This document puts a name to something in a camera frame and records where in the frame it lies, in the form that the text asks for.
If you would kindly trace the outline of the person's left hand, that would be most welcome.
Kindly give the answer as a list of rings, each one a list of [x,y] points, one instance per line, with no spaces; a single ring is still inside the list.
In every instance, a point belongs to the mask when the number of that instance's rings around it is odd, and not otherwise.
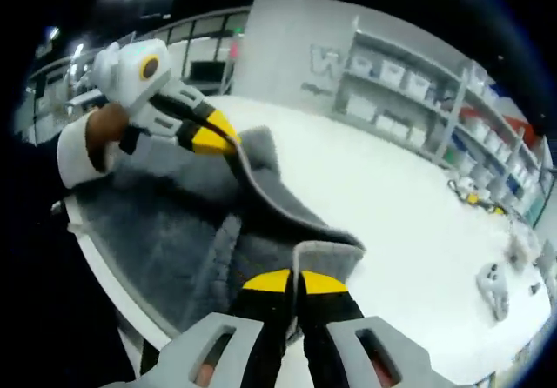
[[[88,157],[96,171],[107,171],[106,151],[119,142],[129,125],[129,116],[120,104],[108,103],[92,111],[86,123],[85,143]]]

